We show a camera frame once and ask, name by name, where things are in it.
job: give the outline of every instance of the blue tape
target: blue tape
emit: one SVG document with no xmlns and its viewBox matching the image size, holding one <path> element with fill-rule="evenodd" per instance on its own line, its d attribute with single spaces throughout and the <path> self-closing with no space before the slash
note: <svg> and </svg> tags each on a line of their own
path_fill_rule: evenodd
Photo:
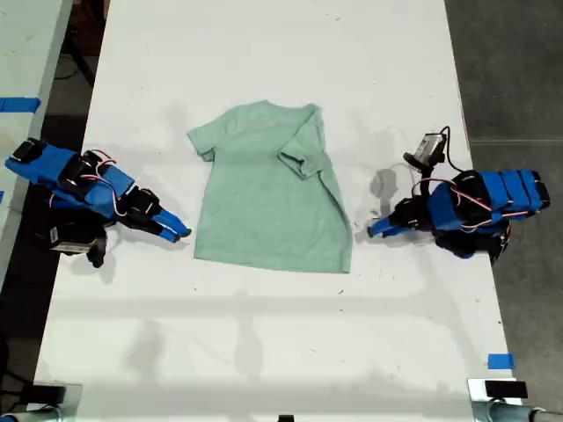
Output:
<svg viewBox="0 0 563 422">
<path fill-rule="evenodd" d="M 530 196 L 530 209 L 536 212 L 542 207 L 542 200 L 539 198 L 539 193 L 537 193 L 534 175 L 530 170 L 520 170 L 519 173 L 522 177 L 524 188 Z"/>
<path fill-rule="evenodd" d="M 0 113 L 35 113 L 40 105 L 38 98 L 0 97 Z"/>
<path fill-rule="evenodd" d="M 489 369 L 514 369 L 514 356 L 512 353 L 489 353 L 487 367 Z"/>
</svg>

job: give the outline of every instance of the folded sleeve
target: folded sleeve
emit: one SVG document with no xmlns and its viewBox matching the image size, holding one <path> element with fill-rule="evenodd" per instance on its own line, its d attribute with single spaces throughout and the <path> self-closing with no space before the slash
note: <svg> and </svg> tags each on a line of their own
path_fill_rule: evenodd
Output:
<svg viewBox="0 0 563 422">
<path fill-rule="evenodd" d="M 235 107 L 208 124 L 187 133 L 203 161 L 213 161 L 216 148 L 235 134 L 237 130 L 236 109 Z"/>
<path fill-rule="evenodd" d="M 301 127 L 294 138 L 280 149 L 278 157 L 303 179 L 323 170 L 325 153 L 320 147 L 316 127 Z"/>
</svg>

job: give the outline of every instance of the green t-shirt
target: green t-shirt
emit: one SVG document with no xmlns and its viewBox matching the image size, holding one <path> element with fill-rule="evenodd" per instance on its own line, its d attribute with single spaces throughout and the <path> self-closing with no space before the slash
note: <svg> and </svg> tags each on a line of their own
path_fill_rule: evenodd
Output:
<svg viewBox="0 0 563 422">
<path fill-rule="evenodd" d="M 317 105 L 240 105 L 188 135 L 213 161 L 195 258 L 349 273 L 352 232 Z"/>
</svg>

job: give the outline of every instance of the red wire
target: red wire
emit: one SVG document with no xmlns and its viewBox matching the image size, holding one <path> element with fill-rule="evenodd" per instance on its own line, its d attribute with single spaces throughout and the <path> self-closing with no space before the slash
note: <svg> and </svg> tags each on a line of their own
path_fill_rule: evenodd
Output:
<svg viewBox="0 0 563 422">
<path fill-rule="evenodd" d="M 97 165 L 96 165 L 96 174 L 98 175 L 98 177 L 101 178 L 101 175 L 99 174 L 99 168 L 102 165 L 106 165 L 106 164 L 117 164 L 117 161 L 115 161 L 113 158 L 109 158 L 107 160 L 104 161 L 100 161 Z"/>
<path fill-rule="evenodd" d="M 520 211 L 518 213 L 508 213 L 508 214 L 503 214 L 501 216 L 501 218 L 506 218 L 506 217 L 517 217 L 520 215 L 528 215 L 529 212 L 528 211 Z M 485 224 L 488 224 L 489 222 L 492 222 L 493 220 L 489 219 L 486 220 L 484 222 L 480 222 L 479 224 L 475 224 L 474 226 L 466 226 L 464 224 L 461 225 L 462 229 L 470 229 L 471 231 L 465 231 L 465 233 L 472 233 L 473 231 L 475 231 L 476 229 L 478 229 L 481 226 L 484 226 Z"/>
<path fill-rule="evenodd" d="M 484 209 L 486 209 L 489 212 L 493 211 L 487 204 L 485 204 L 484 202 L 481 202 L 477 198 L 473 198 L 471 195 L 468 195 L 467 193 L 459 192 L 457 189 L 455 189 L 453 187 L 451 188 L 451 191 L 454 192 L 454 193 L 457 193 L 458 195 L 463 196 L 464 198 L 466 198 L 467 200 L 470 200 L 471 202 L 474 202 L 475 204 L 479 205 L 480 207 L 483 207 Z"/>
</svg>

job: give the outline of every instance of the table surface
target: table surface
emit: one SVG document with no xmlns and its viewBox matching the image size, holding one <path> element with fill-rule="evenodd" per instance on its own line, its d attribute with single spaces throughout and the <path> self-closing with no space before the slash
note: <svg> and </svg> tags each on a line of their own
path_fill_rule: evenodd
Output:
<svg viewBox="0 0 563 422">
<path fill-rule="evenodd" d="M 193 259 L 211 164 L 186 131 L 261 99 L 322 107 L 350 274 Z M 402 154 L 445 125 L 470 167 L 442 0 L 113 0 L 84 145 L 195 233 L 117 227 L 99 270 L 63 257 L 36 380 L 83 384 L 79 420 L 472 420 L 466 379 L 510 376 L 486 368 L 506 352 L 488 257 L 363 235 L 410 194 Z"/>
<path fill-rule="evenodd" d="M 40 136 L 72 0 L 3 0 L 0 3 L 0 97 L 39 98 L 37 113 L 0 113 L 0 288 L 18 233 L 27 182 L 4 160 Z"/>
</svg>

